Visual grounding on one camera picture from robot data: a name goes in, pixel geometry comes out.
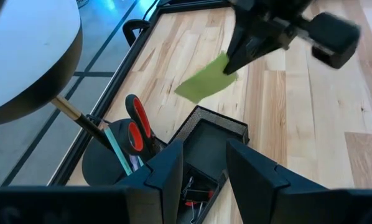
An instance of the green paper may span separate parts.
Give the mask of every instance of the green paper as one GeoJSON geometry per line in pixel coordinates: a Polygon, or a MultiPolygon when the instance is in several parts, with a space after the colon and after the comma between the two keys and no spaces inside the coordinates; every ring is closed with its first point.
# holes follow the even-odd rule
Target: green paper
{"type": "Polygon", "coordinates": [[[228,62],[227,54],[222,52],[204,69],[180,84],[175,93],[197,104],[200,100],[225,89],[237,79],[237,73],[223,73],[228,62]]]}

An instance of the white tabletop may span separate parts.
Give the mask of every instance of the white tabletop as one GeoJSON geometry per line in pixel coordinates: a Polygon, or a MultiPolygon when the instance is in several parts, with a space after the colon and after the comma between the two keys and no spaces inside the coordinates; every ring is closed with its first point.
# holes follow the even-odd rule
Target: white tabletop
{"type": "Polygon", "coordinates": [[[0,12],[0,106],[48,71],[79,29],[76,0],[6,0],[0,12]]]}

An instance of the teal pen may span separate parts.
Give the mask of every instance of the teal pen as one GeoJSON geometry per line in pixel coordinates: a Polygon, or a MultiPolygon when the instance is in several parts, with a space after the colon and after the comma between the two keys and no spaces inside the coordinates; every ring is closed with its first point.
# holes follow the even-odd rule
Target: teal pen
{"type": "Polygon", "coordinates": [[[105,134],[106,134],[107,138],[109,139],[111,147],[113,147],[114,152],[116,153],[121,165],[123,166],[126,175],[131,175],[132,174],[132,169],[129,166],[128,161],[125,159],[125,156],[124,156],[121,148],[119,147],[119,144],[118,144],[116,138],[114,137],[114,134],[111,131],[110,127],[107,124],[104,124],[103,125],[103,130],[105,131],[105,134]]]}

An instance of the black cable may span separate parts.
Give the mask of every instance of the black cable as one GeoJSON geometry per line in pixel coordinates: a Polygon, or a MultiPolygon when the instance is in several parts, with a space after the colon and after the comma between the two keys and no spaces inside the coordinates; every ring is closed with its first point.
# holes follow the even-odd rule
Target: black cable
{"type": "Polygon", "coordinates": [[[151,6],[144,13],[142,20],[145,20],[145,18],[147,17],[148,13],[150,12],[150,10],[156,5],[157,1],[158,0],[154,0],[153,4],[151,4],[151,6]]]}

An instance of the black metal frame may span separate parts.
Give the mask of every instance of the black metal frame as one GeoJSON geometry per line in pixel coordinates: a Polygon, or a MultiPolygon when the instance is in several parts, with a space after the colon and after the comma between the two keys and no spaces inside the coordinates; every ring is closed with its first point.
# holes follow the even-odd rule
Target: black metal frame
{"type": "MultiPolygon", "coordinates": [[[[157,7],[149,19],[150,27],[144,29],[139,37],[133,42],[131,49],[125,56],[123,62],[117,69],[91,114],[98,118],[102,118],[106,114],[112,100],[116,96],[120,86],[123,84],[123,81],[125,80],[141,49],[144,47],[144,44],[147,42],[151,32],[153,31],[162,14],[215,9],[221,7],[230,7],[230,3],[224,0],[208,0],[157,7]]],[[[91,136],[85,130],[81,130],[76,140],[68,150],[66,156],[63,158],[62,163],[52,176],[48,185],[65,185],[67,183],[90,140],[91,136]]]]}

